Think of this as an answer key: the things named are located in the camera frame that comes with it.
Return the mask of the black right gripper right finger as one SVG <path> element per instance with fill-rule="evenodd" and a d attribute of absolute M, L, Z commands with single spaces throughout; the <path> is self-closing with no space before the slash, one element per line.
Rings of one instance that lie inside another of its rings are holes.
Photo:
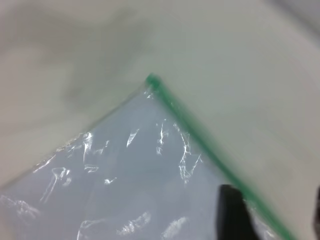
<path fill-rule="evenodd" d="M 314 209 L 314 218 L 313 218 L 313 226 L 320 226 L 320 188 L 317 189 L 316 201 L 315 201 L 315 209 Z"/>

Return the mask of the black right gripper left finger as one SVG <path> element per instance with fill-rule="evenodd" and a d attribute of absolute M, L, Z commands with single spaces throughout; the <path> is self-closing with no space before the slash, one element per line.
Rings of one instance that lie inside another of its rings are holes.
<path fill-rule="evenodd" d="M 241 191 L 229 184 L 219 187 L 216 213 L 218 240 L 258 240 Z"/>

